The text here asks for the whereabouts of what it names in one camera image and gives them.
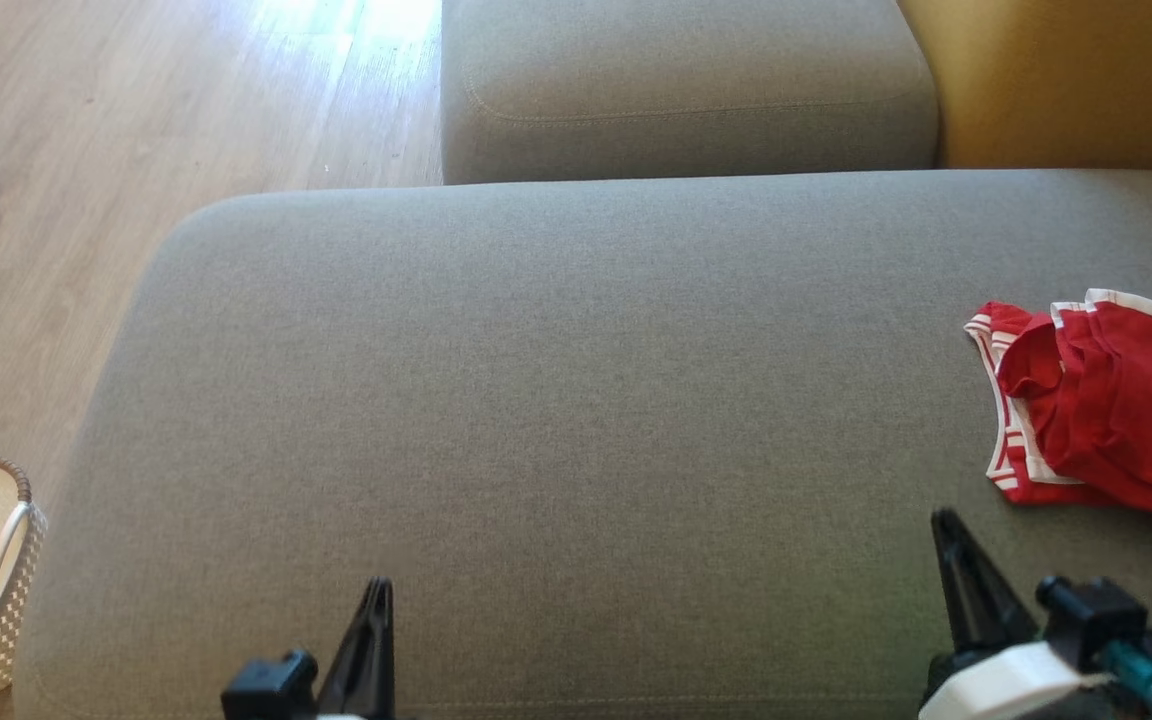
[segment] folded clothes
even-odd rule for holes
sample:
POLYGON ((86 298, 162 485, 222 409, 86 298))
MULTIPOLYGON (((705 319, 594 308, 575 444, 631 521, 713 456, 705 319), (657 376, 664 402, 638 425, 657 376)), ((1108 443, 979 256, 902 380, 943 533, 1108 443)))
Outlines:
POLYGON ((1152 300, 1091 290, 1049 314, 990 302, 965 329, 995 389, 986 475, 1010 501, 1152 511, 1152 300))

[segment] mustard yellow sofa backrest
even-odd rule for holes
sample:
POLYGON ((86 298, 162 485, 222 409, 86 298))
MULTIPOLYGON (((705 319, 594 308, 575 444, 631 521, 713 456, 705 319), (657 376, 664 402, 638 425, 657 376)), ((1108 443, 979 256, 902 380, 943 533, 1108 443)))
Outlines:
POLYGON ((1152 0, 900 0, 952 168, 1152 168, 1152 0))

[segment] basket handle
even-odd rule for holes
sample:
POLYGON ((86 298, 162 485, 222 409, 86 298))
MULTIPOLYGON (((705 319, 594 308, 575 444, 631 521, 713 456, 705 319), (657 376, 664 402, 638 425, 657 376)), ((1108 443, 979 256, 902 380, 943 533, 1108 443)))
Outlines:
POLYGON ((8 521, 3 524, 3 530, 0 532, 0 573, 3 573, 3 560, 6 558, 6 553, 8 553, 8 547, 12 546, 12 538, 15 537, 15 533, 17 533, 20 523, 28 518, 29 513, 32 509, 33 506, 31 502, 18 501, 17 506, 15 506, 12 510, 12 515, 8 516, 8 521))

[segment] gray fabric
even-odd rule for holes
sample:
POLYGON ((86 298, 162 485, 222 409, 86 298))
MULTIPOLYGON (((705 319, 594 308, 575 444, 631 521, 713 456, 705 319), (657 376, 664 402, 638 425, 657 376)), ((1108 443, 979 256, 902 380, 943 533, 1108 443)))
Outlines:
POLYGON ((912 717, 929 513, 1152 606, 1152 520, 1007 507, 961 325, 1152 297, 1152 173, 247 197, 134 302, 52 516, 20 717, 219 717, 397 583, 404 714, 912 717))
POLYGON ((444 0, 448 183, 931 167, 892 0, 444 0))

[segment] gray ottoman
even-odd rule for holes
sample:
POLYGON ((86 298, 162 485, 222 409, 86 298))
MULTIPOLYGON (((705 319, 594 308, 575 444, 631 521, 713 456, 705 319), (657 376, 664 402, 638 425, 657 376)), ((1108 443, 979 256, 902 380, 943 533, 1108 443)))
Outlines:
POLYGON ((404 715, 914 717, 929 513, 1152 607, 1152 520, 1006 506, 961 325, 1152 297, 1152 173, 244 197, 128 314, 18 643, 31 720, 219 717, 397 583, 404 715))
POLYGON ((937 91, 892 0, 444 0, 444 175, 931 167, 937 91))

